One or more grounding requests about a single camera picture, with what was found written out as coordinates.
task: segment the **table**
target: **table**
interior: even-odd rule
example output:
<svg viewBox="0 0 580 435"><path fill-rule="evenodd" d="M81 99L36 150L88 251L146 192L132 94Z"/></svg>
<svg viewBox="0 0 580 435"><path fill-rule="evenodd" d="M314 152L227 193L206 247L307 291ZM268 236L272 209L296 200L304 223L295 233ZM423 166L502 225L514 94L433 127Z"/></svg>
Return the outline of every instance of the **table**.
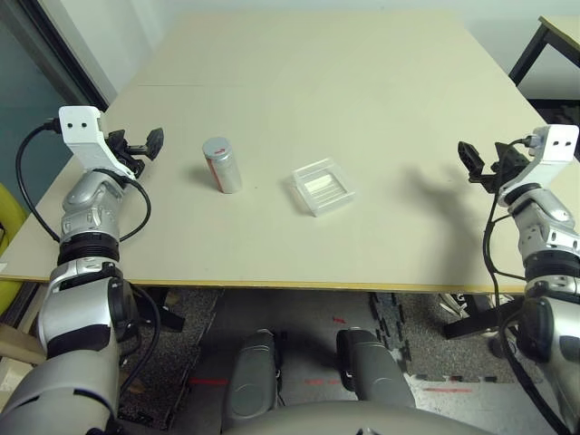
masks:
<svg viewBox="0 0 580 435"><path fill-rule="evenodd" d="M131 144L165 130L140 179L151 220L121 244L131 282L447 293L491 291L480 253L491 196L467 182L457 142L491 163L495 140L543 124L453 14L418 11L188 14L106 121ZM201 145L213 136L237 155L237 194L219 193L209 175ZM357 197L312 217L288 180L325 157ZM40 201L53 227L80 175L72 159ZM552 186L580 217L577 168ZM131 192L121 233L143 211ZM499 268L522 273L513 223L491 247ZM56 256L29 218L0 277L46 280Z"/></svg>
<svg viewBox="0 0 580 435"><path fill-rule="evenodd" d="M580 15L539 17L540 26L509 73L518 85L547 44L580 68Z"/></svg>

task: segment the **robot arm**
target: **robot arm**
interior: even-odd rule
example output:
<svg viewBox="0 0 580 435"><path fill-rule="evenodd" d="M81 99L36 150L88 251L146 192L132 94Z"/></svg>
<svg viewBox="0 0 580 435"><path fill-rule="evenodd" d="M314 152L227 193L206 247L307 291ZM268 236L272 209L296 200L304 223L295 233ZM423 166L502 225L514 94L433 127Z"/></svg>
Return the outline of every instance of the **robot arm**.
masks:
<svg viewBox="0 0 580 435"><path fill-rule="evenodd" d="M506 152L504 169L481 176L482 161L473 147L459 143L469 180L493 191L501 177L498 204L507 207L519 232L518 249L526 269L526 300L519 313L517 346L536 361L552 385L560 412L572 432L580 423L580 236L574 218L547 189L574 159L578 128L552 125L527 138L533 161Z"/></svg>
<svg viewBox="0 0 580 435"><path fill-rule="evenodd" d="M101 113L93 107L63 107L59 116L63 139L85 171L63 202L57 267L39 313L47 361L11 396L0 433L105 433L117 415L119 343L139 322L122 279L118 221L127 182L144 168L132 155L154 159L162 130L132 150L122 131L105 139Z"/></svg>

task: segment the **silver cylinder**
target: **silver cylinder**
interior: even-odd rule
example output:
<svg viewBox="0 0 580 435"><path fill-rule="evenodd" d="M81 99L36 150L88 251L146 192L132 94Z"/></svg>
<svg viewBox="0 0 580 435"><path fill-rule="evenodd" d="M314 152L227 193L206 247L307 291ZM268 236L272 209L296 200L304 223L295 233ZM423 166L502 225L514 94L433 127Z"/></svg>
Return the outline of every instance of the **silver cylinder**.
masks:
<svg viewBox="0 0 580 435"><path fill-rule="evenodd" d="M242 189L234 151L225 138L211 138L204 142L203 153L206 156L217 187L223 193L235 193Z"/></svg>

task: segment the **clear plastic box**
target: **clear plastic box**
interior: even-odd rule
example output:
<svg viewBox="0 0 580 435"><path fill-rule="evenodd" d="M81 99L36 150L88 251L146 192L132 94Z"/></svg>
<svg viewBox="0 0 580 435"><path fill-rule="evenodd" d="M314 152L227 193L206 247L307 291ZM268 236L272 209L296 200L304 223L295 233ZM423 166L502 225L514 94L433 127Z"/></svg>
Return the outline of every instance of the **clear plastic box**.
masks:
<svg viewBox="0 0 580 435"><path fill-rule="evenodd" d="M316 217L342 207L354 198L351 183L332 159L317 161L292 174L296 189Z"/></svg>

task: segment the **wall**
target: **wall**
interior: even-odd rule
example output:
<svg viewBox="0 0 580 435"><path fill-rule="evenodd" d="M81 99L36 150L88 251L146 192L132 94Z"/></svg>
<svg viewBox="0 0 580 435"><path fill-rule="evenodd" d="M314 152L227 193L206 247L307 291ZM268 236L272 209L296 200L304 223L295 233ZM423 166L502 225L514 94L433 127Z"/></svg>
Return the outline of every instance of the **wall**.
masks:
<svg viewBox="0 0 580 435"><path fill-rule="evenodd" d="M20 142L48 118L58 116L63 98L0 21L0 183L24 205L16 182ZM71 152L60 136L42 133L24 155L23 175L34 203L61 171Z"/></svg>
<svg viewBox="0 0 580 435"><path fill-rule="evenodd" d="M540 15L580 14L578 0L41 0L52 19L70 21L64 33L86 43L104 72L104 87L119 92L146 62L177 16L198 10L447 8L509 72L538 27ZM580 99L580 70L547 47L520 84L528 98Z"/></svg>

